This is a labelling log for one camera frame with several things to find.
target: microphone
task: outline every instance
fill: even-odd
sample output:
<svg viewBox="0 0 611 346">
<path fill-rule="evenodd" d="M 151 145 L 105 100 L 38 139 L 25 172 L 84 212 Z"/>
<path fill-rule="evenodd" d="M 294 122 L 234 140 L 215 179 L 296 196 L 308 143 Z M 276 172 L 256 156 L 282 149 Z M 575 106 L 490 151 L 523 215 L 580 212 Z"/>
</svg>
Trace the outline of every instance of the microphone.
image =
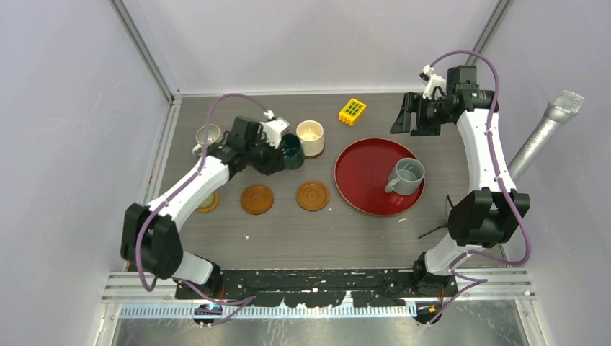
<svg viewBox="0 0 611 346">
<path fill-rule="evenodd" d="M 509 176 L 514 182 L 524 174 L 532 160 L 562 125 L 577 115 L 583 103 L 584 98 L 581 95 L 566 90 L 548 103 L 543 118 L 507 166 Z"/>
</svg>

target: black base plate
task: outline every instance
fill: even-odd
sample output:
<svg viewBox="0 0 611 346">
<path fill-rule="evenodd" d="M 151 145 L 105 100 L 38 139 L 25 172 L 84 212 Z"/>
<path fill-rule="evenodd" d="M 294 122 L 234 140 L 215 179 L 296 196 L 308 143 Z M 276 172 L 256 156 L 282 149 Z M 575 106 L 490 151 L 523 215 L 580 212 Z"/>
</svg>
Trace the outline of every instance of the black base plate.
<svg viewBox="0 0 611 346">
<path fill-rule="evenodd" d="M 252 305 L 263 307 L 279 306 L 282 302 L 289 307 L 338 306 L 348 291 L 354 307 L 404 306 L 401 298 L 423 296 L 412 289 L 414 276 L 405 269 L 224 270 L 221 276 L 224 287 L 214 292 L 214 297 L 220 298 L 221 292 L 224 299 L 256 296 Z M 456 285 L 449 285 L 444 296 L 456 293 Z M 200 297 L 190 288 L 178 285 L 176 299 Z"/>
</svg>

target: yellow block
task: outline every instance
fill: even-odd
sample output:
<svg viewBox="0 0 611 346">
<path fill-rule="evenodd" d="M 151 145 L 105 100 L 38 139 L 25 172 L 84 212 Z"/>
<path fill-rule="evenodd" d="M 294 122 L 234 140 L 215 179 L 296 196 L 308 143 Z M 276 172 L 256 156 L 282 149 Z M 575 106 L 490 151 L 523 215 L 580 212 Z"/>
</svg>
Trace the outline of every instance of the yellow block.
<svg viewBox="0 0 611 346">
<path fill-rule="evenodd" d="M 365 108 L 367 108 L 367 105 L 358 99 L 350 99 L 339 112 L 339 121 L 354 126 L 361 114 L 365 111 Z"/>
</svg>

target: microphone grille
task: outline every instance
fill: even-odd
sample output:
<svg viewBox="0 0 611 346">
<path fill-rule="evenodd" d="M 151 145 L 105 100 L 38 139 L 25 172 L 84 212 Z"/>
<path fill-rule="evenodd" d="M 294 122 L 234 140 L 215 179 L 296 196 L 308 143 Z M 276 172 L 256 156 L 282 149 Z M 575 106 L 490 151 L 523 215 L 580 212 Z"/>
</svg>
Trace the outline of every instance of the microphone grille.
<svg viewBox="0 0 611 346">
<path fill-rule="evenodd" d="M 584 103 L 584 97 L 575 94 L 574 92 L 561 92 L 551 104 L 554 107 L 561 108 L 565 112 L 577 113 L 581 105 Z"/>
</svg>

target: white cup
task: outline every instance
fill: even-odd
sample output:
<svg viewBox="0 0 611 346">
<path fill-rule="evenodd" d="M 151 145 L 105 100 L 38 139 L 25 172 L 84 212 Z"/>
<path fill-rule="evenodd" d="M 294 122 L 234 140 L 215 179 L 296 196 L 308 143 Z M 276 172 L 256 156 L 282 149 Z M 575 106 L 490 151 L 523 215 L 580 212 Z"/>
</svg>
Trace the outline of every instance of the white cup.
<svg viewBox="0 0 611 346">
<path fill-rule="evenodd" d="M 297 137 L 306 159 L 315 159 L 324 150 L 323 126 L 314 120 L 306 120 L 297 126 Z"/>
<path fill-rule="evenodd" d="M 197 141 L 197 145 L 193 147 L 191 152 L 195 156 L 202 156 L 202 147 L 206 148 L 211 146 L 214 143 L 220 142 L 223 140 L 223 134 L 220 131 L 220 128 L 217 125 L 210 124 L 208 126 L 208 140 L 204 143 L 204 134 L 205 134 L 205 126 L 202 126 L 195 133 L 195 141 Z"/>
</svg>

